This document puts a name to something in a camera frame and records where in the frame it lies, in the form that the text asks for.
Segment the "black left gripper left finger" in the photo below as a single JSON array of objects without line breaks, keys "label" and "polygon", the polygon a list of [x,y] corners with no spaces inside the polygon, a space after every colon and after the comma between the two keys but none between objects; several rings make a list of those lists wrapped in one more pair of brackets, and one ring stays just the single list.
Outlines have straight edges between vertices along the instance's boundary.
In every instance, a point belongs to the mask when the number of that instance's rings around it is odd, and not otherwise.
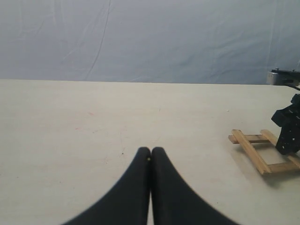
[{"label": "black left gripper left finger", "polygon": [[146,225],[150,200],[150,150],[140,147],[117,183],[67,225]]}]

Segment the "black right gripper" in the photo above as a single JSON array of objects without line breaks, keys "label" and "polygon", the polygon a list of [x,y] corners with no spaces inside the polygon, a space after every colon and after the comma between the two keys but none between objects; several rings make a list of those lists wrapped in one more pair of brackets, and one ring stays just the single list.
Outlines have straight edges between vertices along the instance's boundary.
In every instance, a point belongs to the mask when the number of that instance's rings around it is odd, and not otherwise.
[{"label": "black right gripper", "polygon": [[281,127],[276,149],[282,155],[298,152],[300,150],[300,95],[295,94],[288,107],[276,110],[271,120]]}]

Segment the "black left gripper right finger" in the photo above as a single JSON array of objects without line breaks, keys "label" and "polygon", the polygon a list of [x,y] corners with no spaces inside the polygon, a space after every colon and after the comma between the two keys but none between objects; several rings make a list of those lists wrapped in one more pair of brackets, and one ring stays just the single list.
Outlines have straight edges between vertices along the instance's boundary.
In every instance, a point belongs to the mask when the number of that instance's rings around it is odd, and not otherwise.
[{"label": "black left gripper right finger", "polygon": [[180,176],[165,150],[155,147],[152,164],[152,212],[156,225],[235,225],[206,203]]}]

